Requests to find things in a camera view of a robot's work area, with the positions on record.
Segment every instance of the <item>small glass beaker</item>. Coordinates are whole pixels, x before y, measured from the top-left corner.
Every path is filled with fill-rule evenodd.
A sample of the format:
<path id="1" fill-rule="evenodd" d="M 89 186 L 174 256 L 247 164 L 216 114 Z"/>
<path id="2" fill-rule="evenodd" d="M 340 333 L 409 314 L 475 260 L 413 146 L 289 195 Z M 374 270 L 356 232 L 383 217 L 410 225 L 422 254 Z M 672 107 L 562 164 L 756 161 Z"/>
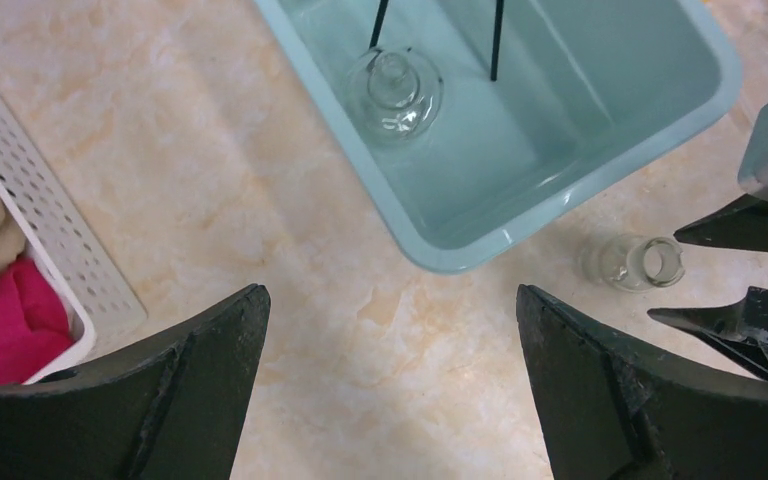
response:
<path id="1" fill-rule="evenodd" d="M 667 237 L 624 234 L 595 251 L 595 276 L 626 292 L 675 285 L 684 276 L 681 247 Z"/>
<path id="2" fill-rule="evenodd" d="M 431 61 L 412 48 L 369 50 L 349 73 L 349 113 L 360 130 L 383 141 L 425 131 L 440 111 L 443 79 Z"/>

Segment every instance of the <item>black stick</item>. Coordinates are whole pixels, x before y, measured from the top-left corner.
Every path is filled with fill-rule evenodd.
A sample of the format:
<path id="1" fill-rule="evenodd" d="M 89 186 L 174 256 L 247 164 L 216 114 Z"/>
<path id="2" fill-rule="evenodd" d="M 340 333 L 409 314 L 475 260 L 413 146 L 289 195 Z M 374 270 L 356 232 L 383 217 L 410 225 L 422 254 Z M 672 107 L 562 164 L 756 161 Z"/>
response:
<path id="1" fill-rule="evenodd" d="M 375 16 L 375 26 L 372 28 L 372 40 L 369 41 L 369 48 L 378 46 L 378 36 L 381 35 L 381 25 L 384 24 L 384 14 L 387 13 L 387 4 L 390 0 L 381 0 L 378 4 L 378 15 Z"/>
<path id="2" fill-rule="evenodd" d="M 502 16 L 504 12 L 505 0 L 496 0 L 496 25 L 493 28 L 493 61 L 490 64 L 490 80 L 494 82 L 499 75 L 499 44 L 502 42 Z"/>

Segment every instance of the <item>marble floor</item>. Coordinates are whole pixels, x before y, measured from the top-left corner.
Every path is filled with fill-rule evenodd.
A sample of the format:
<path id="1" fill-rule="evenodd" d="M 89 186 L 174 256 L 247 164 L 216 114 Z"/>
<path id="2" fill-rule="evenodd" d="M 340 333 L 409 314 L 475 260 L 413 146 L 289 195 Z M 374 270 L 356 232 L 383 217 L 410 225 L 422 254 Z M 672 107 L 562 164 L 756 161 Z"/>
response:
<path id="1" fill-rule="evenodd" d="M 686 277 L 663 291 L 625 294 L 576 272 L 591 238 L 669 234 L 741 193 L 737 168 L 768 101 L 768 0 L 707 4 L 744 60 L 734 109 L 457 277 L 399 253 L 251 0 L 0 0 L 0 92 L 146 306 L 131 340 L 268 287 L 232 478 L 551 478 L 519 284 L 730 371 L 645 311 L 768 287 L 768 255 L 693 247 Z"/>

